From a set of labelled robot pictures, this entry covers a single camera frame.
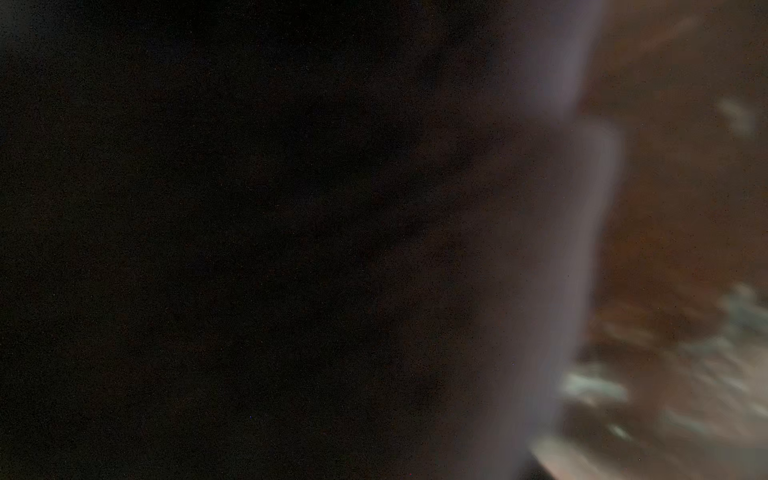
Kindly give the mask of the purple long pants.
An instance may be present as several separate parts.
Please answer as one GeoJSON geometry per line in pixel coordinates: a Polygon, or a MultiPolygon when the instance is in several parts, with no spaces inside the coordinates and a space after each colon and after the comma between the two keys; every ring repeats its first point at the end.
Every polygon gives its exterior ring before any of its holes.
{"type": "Polygon", "coordinates": [[[5,1],[5,479],[517,479],[620,142],[599,1],[5,1]]]}

